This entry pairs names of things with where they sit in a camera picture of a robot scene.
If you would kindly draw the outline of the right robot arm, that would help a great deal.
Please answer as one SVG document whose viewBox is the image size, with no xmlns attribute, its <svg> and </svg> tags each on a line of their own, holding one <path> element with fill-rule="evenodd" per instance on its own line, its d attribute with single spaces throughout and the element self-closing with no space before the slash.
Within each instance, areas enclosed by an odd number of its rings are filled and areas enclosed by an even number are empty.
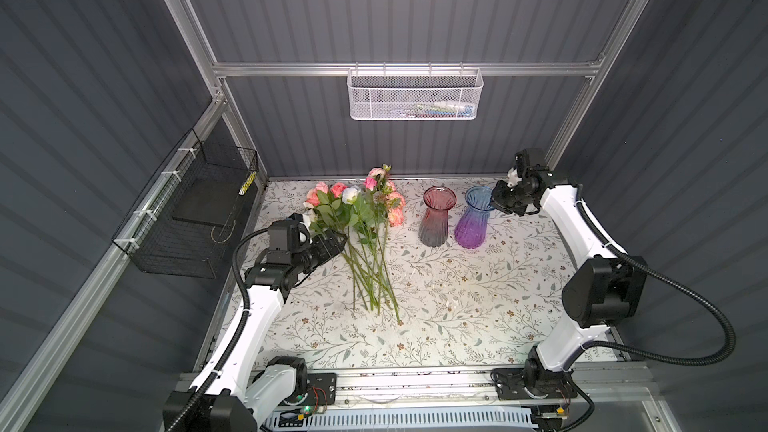
<svg viewBox="0 0 768 432">
<path fill-rule="evenodd" d="M 563 314 L 529 353 L 518 386 L 537 399 L 575 395 L 566 374 L 610 327 L 632 317 L 645 276 L 622 263 L 615 242 L 596 220 L 576 182 L 551 169 L 537 148 L 515 154 L 508 178 L 492 190 L 491 206 L 518 216 L 544 213 L 554 222 L 576 269 L 561 291 Z"/>
</svg>

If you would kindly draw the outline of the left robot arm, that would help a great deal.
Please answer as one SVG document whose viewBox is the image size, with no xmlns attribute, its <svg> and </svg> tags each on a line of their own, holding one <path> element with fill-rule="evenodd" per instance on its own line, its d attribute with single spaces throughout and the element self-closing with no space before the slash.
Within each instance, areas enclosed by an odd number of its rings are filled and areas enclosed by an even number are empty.
<svg viewBox="0 0 768 432">
<path fill-rule="evenodd" d="M 269 243 L 252 267 L 242 268 L 239 249 L 233 251 L 232 272 L 241 297 L 237 316 L 189 388 L 168 397 L 162 413 L 167 431 L 266 431 L 282 402 L 307 393 L 303 359 L 273 359 L 257 378 L 252 369 L 290 292 L 339 256 L 348 237 L 333 229 L 312 235 L 302 217 L 293 214 L 246 234 L 239 247 L 262 234 Z"/>
</svg>

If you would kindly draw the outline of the coral pink rose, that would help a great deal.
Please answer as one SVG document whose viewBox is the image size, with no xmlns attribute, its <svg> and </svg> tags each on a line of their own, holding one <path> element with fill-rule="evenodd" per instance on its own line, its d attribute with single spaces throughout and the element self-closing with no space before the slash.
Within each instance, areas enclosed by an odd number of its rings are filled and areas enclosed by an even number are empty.
<svg viewBox="0 0 768 432">
<path fill-rule="evenodd" d="M 349 238 L 344 258 L 352 270 L 353 289 L 362 306 L 379 312 L 386 287 L 381 278 L 379 253 L 379 212 L 373 201 L 376 189 L 362 189 L 343 183 L 327 192 L 327 225 Z"/>
</svg>

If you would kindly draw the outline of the blue purple glass vase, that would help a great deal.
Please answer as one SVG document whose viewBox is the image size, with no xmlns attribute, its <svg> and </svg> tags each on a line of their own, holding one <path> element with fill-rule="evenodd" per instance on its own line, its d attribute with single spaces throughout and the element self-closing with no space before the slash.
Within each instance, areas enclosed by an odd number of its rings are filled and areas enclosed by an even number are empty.
<svg viewBox="0 0 768 432">
<path fill-rule="evenodd" d="M 466 209 L 455 228 L 455 240 L 465 249 L 480 247 L 486 238 L 492 190 L 488 186 L 471 187 L 465 194 Z"/>
</svg>

